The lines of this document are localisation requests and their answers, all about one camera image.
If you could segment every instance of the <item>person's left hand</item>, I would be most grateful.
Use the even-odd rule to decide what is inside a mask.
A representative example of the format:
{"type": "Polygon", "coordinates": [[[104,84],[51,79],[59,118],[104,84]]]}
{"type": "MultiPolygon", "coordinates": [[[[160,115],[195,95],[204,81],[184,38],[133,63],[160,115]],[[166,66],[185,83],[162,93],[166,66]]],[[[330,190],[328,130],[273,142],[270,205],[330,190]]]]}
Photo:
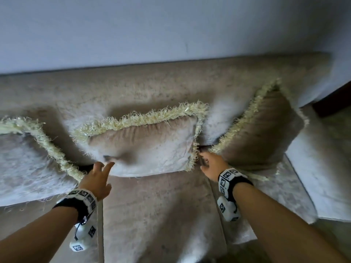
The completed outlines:
{"type": "Polygon", "coordinates": [[[104,167],[102,162],[96,162],[93,169],[79,183],[78,188],[89,190],[98,201],[103,200],[112,189],[111,184],[106,183],[113,165],[114,162],[110,162],[104,167]]]}

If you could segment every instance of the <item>forearm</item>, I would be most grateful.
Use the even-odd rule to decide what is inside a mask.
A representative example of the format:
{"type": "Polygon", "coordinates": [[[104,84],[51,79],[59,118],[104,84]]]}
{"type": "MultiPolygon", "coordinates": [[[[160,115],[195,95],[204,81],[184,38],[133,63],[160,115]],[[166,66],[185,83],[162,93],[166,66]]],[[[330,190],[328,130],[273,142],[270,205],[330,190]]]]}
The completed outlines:
{"type": "Polygon", "coordinates": [[[273,262],[348,262],[305,221],[247,183],[233,196],[273,262]]]}
{"type": "Polygon", "coordinates": [[[0,241],[2,262],[49,262],[77,222],[77,217],[75,208],[52,209],[0,241]]]}

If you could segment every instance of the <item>person's left arm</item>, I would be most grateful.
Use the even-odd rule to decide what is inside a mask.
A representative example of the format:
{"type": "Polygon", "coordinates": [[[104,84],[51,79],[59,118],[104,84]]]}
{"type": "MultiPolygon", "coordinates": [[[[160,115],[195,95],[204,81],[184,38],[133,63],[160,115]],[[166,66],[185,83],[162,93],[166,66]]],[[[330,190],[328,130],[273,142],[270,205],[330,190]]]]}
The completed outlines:
{"type": "MultiPolygon", "coordinates": [[[[80,182],[79,188],[91,191],[98,201],[104,199],[111,191],[111,185],[106,183],[113,164],[107,164],[102,170],[103,164],[95,163],[93,170],[80,182]]],[[[1,262],[49,262],[77,219],[76,208],[56,207],[50,210],[0,241],[1,262]]]]}

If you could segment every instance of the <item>pillow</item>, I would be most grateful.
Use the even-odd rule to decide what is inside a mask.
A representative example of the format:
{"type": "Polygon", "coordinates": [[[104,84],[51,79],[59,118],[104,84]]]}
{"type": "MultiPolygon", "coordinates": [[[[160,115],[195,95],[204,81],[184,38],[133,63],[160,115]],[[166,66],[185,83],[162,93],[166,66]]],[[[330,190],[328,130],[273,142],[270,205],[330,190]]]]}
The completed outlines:
{"type": "Polygon", "coordinates": [[[248,109],[210,151],[242,170],[275,168],[308,120],[287,99],[279,79],[256,92],[248,109]]]}
{"type": "Polygon", "coordinates": [[[196,137],[207,105],[183,103],[173,109],[106,118],[74,131],[73,137],[94,159],[115,162],[110,174],[138,177],[193,169],[196,137]]]}
{"type": "Polygon", "coordinates": [[[0,121],[0,150],[0,206],[65,193],[83,177],[29,119],[0,121]]]}

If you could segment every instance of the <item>person's right arm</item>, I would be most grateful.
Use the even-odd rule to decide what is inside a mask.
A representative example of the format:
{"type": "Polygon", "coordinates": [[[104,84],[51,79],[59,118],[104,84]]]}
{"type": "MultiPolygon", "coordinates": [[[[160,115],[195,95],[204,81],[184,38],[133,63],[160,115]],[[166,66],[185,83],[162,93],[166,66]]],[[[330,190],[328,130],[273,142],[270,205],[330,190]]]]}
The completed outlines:
{"type": "MultiPolygon", "coordinates": [[[[217,182],[218,176],[229,168],[228,163],[215,153],[200,155],[209,165],[201,166],[201,170],[217,182]]],[[[254,186],[236,184],[233,197],[272,262],[349,262],[317,230],[254,186]]]]}

